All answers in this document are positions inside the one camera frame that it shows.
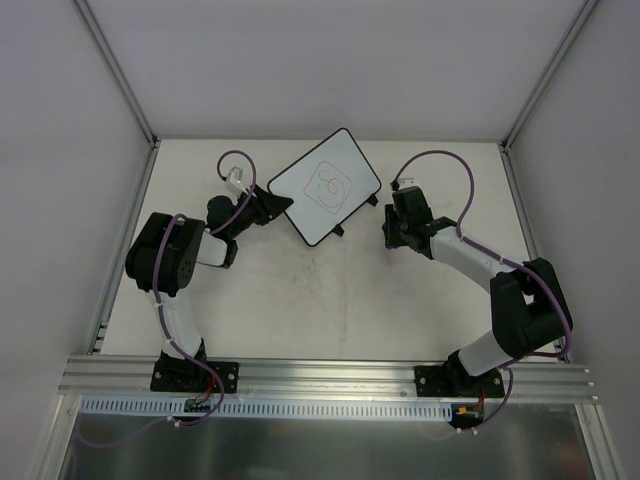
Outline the blue whiteboard eraser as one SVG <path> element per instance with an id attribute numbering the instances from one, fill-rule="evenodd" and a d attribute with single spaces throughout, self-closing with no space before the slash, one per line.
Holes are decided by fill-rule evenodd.
<path id="1" fill-rule="evenodd" d="M 396 245 L 394 244 L 393 231 L 389 227 L 389 224 L 387 222 L 383 223 L 382 231 L 383 231 L 383 236 L 384 236 L 384 246 L 385 246 L 385 248 L 386 249 L 395 249 Z"/>

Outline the black framed whiteboard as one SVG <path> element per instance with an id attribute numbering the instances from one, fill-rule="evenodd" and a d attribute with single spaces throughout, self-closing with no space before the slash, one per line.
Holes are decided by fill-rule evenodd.
<path id="1" fill-rule="evenodd" d="M 377 204 L 382 187 L 351 132 L 340 128 L 267 183 L 267 190 L 293 203 L 285 215 L 310 247 L 331 233 L 356 210 Z"/>

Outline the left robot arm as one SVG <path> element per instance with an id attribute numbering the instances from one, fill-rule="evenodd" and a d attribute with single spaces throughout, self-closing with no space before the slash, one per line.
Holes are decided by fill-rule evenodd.
<path id="1" fill-rule="evenodd" d="M 236 201 L 218 195 L 207 203 L 205 220 L 176 219 L 154 212 L 134 240 L 126 275 L 152 302 L 164 345 L 154 364 L 154 392 L 237 391 L 239 365 L 210 361 L 199 333 L 187 287 L 197 266 L 228 269 L 238 252 L 236 238 L 253 225 L 276 219 L 294 200 L 259 187 Z"/>

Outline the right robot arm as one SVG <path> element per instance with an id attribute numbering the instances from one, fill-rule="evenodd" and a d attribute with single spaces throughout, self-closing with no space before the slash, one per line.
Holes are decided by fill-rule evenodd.
<path id="1" fill-rule="evenodd" d="M 382 226 L 388 249 L 408 247 L 472 280 L 490 298 L 491 327 L 454 351 L 439 367 L 414 369 L 420 397 L 500 398 L 498 370 L 543 346 L 568 339 L 573 320 L 552 264 L 535 258 L 510 260 L 462 234 L 447 217 L 433 216 L 422 189 L 412 180 L 394 181 Z"/>

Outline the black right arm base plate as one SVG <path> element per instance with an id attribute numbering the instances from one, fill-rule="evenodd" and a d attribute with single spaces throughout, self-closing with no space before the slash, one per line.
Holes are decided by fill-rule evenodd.
<path id="1" fill-rule="evenodd" d="M 424 398 L 503 398 L 505 386 L 497 369 L 478 377 L 462 369 L 449 371 L 444 366 L 417 365 L 413 368 L 416 395 Z"/>

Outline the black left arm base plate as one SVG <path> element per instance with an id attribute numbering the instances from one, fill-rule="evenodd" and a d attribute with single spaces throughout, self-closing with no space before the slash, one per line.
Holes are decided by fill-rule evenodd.
<path id="1" fill-rule="evenodd" d="M 225 393 L 237 392 L 240 367 L 237 362 L 207 360 L 206 365 L 218 375 L 217 378 L 193 362 L 162 355 L 154 364 L 150 390 L 200 394 L 214 382 L 212 393 L 220 393 L 220 386 L 223 386 Z"/>

